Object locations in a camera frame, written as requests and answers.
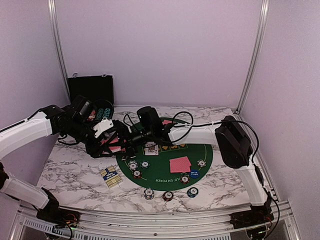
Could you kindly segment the red backed card deck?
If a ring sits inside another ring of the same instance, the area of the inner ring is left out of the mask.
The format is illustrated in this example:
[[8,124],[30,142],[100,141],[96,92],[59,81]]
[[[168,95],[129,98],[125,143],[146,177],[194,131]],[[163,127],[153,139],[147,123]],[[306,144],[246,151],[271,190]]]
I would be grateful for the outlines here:
[[[118,138],[114,138],[110,144],[113,144],[113,143],[118,143],[119,142],[119,139]],[[103,150],[103,153],[116,153],[116,152],[119,152],[119,151],[122,151],[124,152],[125,149],[122,148],[121,146],[109,146],[109,147],[106,147],[104,150]]]

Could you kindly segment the king of diamonds card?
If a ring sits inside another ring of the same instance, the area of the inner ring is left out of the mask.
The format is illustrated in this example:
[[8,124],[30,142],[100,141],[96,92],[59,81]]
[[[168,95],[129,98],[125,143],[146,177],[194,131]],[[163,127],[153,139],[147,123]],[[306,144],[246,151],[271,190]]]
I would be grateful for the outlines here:
[[159,155],[159,146],[152,141],[149,141],[145,144],[145,155],[146,156],[158,156]]

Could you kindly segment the blue tan chips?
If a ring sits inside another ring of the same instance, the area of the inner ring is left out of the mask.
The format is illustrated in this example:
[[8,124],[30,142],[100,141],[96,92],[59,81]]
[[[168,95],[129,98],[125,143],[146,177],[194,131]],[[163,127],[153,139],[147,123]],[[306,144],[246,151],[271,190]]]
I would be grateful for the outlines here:
[[129,163],[128,163],[128,167],[131,171],[135,171],[139,165],[138,165],[138,162],[135,161],[135,160],[131,160]]

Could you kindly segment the teal 50 chips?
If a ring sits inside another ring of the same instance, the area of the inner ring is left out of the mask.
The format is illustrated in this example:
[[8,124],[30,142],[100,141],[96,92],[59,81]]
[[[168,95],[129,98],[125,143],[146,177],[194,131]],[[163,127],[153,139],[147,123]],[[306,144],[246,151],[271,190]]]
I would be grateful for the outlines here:
[[141,168],[147,169],[150,167],[150,163],[147,160],[144,160],[140,163]]

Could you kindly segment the brown 100 chips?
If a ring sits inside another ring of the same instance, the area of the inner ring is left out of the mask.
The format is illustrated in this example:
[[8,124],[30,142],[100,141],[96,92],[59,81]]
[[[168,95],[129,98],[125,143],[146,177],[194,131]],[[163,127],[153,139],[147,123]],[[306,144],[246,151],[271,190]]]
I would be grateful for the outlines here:
[[135,178],[135,179],[140,179],[142,177],[142,172],[140,170],[135,170],[132,172],[132,176]]

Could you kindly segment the red card being dealt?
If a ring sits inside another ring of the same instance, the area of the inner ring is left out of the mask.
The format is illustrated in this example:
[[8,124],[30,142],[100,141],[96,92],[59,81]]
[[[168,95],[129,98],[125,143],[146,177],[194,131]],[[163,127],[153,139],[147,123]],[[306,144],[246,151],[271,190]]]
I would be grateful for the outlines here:
[[179,158],[174,158],[169,160],[170,163],[181,163],[181,164],[187,164],[187,165],[192,165],[189,158],[187,156],[179,157]]

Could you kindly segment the blue tan 10 chip stack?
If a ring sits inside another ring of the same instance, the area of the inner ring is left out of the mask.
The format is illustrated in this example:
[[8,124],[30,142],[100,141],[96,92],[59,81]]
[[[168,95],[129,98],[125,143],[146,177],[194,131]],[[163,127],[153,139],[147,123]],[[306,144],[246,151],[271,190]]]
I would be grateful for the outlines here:
[[151,199],[153,199],[154,198],[154,195],[155,195],[155,192],[154,192],[154,190],[153,189],[151,189],[151,188],[146,188],[145,190],[144,190],[144,198],[146,199],[146,200],[151,200]]

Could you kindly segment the red card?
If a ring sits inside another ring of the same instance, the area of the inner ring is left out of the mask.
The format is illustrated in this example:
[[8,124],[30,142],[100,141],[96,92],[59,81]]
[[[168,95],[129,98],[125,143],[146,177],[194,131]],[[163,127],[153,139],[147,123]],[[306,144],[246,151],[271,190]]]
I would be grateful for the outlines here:
[[170,173],[188,173],[191,170],[190,167],[189,164],[170,163]]

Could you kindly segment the brown 100 chip stack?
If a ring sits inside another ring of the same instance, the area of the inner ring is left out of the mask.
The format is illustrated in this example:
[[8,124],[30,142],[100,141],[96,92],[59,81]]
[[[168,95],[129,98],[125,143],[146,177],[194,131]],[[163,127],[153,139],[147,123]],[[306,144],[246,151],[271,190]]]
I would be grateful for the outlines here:
[[166,202],[171,201],[174,198],[174,194],[172,191],[166,191],[162,195],[162,199]]

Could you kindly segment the blue small blind button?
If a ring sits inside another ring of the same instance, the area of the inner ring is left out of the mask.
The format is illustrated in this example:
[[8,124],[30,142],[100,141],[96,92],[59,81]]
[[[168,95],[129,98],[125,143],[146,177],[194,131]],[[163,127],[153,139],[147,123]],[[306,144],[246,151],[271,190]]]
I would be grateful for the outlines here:
[[189,176],[193,179],[197,179],[200,177],[200,172],[196,169],[192,169],[190,172],[189,172]]

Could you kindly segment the blue white chip mat edge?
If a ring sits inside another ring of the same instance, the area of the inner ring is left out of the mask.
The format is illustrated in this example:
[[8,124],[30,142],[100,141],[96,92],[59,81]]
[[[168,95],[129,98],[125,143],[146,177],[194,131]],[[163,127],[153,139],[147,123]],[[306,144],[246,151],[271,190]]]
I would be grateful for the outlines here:
[[204,168],[204,167],[207,165],[207,163],[206,163],[206,161],[200,159],[200,160],[197,161],[197,165],[198,165],[200,168]]

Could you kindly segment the teal 50 chip stack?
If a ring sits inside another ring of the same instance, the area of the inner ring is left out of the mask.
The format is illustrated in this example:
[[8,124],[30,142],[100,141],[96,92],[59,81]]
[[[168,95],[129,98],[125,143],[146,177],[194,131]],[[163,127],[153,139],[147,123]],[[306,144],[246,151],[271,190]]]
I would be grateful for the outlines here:
[[191,187],[186,192],[189,198],[195,198],[199,194],[199,190],[196,187]]

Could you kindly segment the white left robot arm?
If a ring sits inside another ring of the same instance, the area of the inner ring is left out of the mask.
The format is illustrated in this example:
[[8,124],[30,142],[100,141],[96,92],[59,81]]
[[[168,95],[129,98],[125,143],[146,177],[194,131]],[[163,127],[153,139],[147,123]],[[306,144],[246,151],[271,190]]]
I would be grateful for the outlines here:
[[[76,143],[85,144],[90,156],[99,157],[104,151],[104,134],[114,127],[114,123],[109,117],[90,121],[94,110],[96,106],[81,95],[64,107],[52,104],[36,110],[29,117],[1,129],[0,158],[20,157],[23,150],[54,135],[72,137]],[[3,165],[0,167],[0,192],[32,205],[39,218],[53,223],[60,222],[67,215],[49,190],[14,176]]]

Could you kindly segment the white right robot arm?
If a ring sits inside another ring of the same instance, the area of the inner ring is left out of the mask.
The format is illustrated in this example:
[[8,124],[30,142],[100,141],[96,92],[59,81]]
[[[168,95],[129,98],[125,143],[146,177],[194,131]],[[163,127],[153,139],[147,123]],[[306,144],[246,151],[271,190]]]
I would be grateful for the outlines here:
[[194,198],[194,187],[209,170],[213,160],[212,146],[218,146],[223,163],[235,170],[249,196],[250,210],[231,215],[234,224],[258,224],[272,216],[270,193],[254,163],[256,150],[243,130],[243,122],[233,116],[203,124],[161,119],[155,108],[145,106],[137,111],[138,124],[126,125],[114,120],[105,146],[116,156],[127,177],[144,187],[150,200],[155,191],[171,201],[173,192],[187,188]]

